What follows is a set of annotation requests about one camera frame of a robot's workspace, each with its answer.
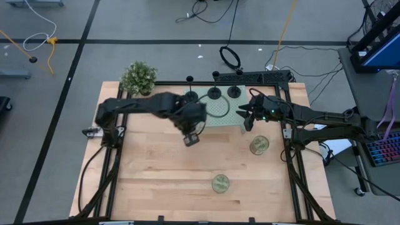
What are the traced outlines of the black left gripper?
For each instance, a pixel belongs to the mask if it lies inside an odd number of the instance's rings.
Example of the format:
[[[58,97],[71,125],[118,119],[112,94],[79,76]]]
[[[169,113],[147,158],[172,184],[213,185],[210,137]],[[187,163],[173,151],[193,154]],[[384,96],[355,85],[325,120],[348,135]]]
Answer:
[[[188,135],[196,129],[197,123],[205,122],[206,117],[206,103],[189,102],[176,111],[176,127],[183,135]]]

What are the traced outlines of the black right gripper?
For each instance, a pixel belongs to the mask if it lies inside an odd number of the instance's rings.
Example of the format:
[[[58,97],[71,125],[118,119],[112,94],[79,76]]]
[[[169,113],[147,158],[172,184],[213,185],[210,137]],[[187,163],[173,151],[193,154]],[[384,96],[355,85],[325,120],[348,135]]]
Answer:
[[[244,128],[250,132],[254,126],[254,119],[264,121],[280,121],[283,119],[281,107],[283,103],[276,96],[253,96],[249,104],[239,106],[239,109],[251,111],[250,116],[244,119]]]

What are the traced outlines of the black candle stick holder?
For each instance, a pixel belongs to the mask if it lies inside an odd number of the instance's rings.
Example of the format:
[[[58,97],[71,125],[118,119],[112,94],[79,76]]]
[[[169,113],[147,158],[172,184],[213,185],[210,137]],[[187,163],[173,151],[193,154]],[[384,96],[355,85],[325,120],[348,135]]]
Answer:
[[[221,97],[221,90],[216,86],[220,73],[218,71],[214,71],[212,73],[212,77],[214,79],[214,86],[210,87],[207,91],[207,96],[210,99],[216,100]]]
[[[192,83],[194,78],[192,76],[186,77],[186,82],[189,85],[189,91],[184,95],[188,103],[195,103],[198,100],[198,94],[192,90]]]
[[[243,75],[243,71],[240,70],[240,69],[238,69],[238,70],[236,71],[236,82],[235,82],[235,85],[234,85],[234,86],[230,86],[230,87],[228,88],[228,90],[227,90],[227,95],[228,95],[230,98],[236,99],[236,98],[238,98],[238,97],[241,95],[241,90],[240,90],[240,88],[238,87],[238,82],[239,82],[240,77],[241,77],[242,75]]]

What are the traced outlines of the glass candle with leaf print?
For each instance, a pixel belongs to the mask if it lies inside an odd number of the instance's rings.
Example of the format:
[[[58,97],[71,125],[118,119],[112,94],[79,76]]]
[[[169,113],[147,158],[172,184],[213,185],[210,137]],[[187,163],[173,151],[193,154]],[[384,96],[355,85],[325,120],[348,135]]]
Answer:
[[[224,174],[218,174],[212,179],[212,189],[218,194],[225,193],[230,187],[229,178]]]
[[[256,136],[249,145],[250,151],[254,155],[262,155],[269,148],[269,140],[265,136]]]

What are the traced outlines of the green perforated shelf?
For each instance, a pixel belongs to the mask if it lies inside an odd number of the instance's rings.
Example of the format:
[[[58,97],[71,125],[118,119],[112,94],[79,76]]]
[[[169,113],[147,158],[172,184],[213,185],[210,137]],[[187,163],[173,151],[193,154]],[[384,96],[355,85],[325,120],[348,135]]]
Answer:
[[[206,122],[198,125],[198,128],[216,128],[223,126],[240,127],[241,133],[246,132],[244,128],[244,118],[236,113],[239,106],[249,102],[247,89],[245,86],[238,86],[241,90],[241,95],[233,99],[228,96],[227,91],[229,86],[218,86],[222,95],[219,99],[213,100],[207,96],[209,87],[193,87],[192,90],[197,93],[198,97],[202,97],[199,101],[206,103],[207,118]]]

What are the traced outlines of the black perforated metal box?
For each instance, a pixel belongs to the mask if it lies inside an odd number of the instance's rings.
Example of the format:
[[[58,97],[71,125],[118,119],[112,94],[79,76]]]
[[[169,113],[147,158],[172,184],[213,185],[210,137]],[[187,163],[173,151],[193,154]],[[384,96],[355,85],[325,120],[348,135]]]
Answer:
[[[255,71],[255,72],[239,72],[221,73],[218,81],[224,83],[278,83],[289,82],[293,76],[289,70],[283,71]]]

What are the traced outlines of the small potted green plant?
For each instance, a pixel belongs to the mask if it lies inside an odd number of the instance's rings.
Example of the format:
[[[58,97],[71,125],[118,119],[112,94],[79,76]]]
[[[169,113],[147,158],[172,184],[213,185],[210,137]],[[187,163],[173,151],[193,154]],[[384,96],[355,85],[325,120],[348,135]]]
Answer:
[[[144,61],[132,62],[121,76],[121,86],[132,96],[148,96],[155,87],[158,70]]]

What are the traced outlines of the white paper sheet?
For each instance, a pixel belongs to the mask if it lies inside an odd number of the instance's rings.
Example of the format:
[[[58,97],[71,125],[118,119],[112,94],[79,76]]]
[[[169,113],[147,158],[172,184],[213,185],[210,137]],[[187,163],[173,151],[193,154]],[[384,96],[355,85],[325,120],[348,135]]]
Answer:
[[[319,143],[320,152],[324,157],[328,155],[329,149],[332,150],[334,155],[337,155],[351,146],[352,144],[348,139],[328,140]]]

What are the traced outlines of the grey side table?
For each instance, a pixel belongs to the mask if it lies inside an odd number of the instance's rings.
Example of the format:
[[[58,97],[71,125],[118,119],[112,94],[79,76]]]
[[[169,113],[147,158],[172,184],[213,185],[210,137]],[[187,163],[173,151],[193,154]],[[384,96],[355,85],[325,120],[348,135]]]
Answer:
[[[353,68],[349,49],[340,48],[338,54],[360,115],[372,119],[377,125],[384,116],[392,76],[386,71],[359,74]],[[374,166],[367,145],[359,143],[357,147],[366,179],[387,192],[400,196],[400,161]]]

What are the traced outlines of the backlit rainbow keyboard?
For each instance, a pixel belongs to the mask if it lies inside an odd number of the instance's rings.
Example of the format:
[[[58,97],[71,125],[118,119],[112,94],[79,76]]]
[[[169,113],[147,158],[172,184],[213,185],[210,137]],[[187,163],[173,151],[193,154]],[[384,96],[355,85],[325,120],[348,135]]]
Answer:
[[[364,147],[374,167],[400,163],[400,129],[391,131],[385,141],[369,142]]]

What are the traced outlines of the computer monitor with blue screen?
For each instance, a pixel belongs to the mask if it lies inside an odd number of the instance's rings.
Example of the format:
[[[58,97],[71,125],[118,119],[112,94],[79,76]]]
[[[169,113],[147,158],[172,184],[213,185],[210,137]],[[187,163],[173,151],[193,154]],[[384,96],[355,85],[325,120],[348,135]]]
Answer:
[[[400,3],[377,20],[369,32],[351,48],[350,60],[358,73],[400,69]]]

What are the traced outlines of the black floor fan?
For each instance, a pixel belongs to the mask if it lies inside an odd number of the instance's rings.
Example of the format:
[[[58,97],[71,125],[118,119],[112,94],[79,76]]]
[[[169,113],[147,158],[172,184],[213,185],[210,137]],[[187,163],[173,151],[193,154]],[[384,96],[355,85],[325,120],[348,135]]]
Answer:
[[[366,34],[373,24],[383,18],[399,0],[362,0],[365,12],[362,21],[362,32]]]

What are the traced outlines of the grey furniture foot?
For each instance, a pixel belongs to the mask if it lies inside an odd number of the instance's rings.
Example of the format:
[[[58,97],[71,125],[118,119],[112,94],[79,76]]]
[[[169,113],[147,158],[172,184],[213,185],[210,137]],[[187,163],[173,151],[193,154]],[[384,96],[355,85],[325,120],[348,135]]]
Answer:
[[[11,69],[0,69],[0,78],[23,78],[30,79],[31,75],[26,70],[11,70]]]
[[[64,6],[63,0],[5,0],[7,4],[15,8],[30,6]]]

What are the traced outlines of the yellow pole with black foot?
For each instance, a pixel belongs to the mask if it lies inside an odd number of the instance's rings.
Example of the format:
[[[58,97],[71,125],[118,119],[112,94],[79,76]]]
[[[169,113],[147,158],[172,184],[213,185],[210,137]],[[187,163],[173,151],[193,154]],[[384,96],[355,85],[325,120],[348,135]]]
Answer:
[[[38,61],[38,59],[36,57],[31,56],[28,52],[26,52],[19,44],[17,44],[13,39],[11,39],[4,31],[0,30],[0,34],[2,34],[18,50],[20,50],[28,58],[28,61],[30,63],[36,63]]]

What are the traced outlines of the black chair base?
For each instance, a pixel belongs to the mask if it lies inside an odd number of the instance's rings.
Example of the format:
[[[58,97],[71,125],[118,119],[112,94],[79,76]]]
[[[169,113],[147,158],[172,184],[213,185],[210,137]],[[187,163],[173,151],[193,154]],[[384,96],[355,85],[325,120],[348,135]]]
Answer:
[[[0,96],[0,112],[10,111],[12,108],[11,99],[6,96]]]

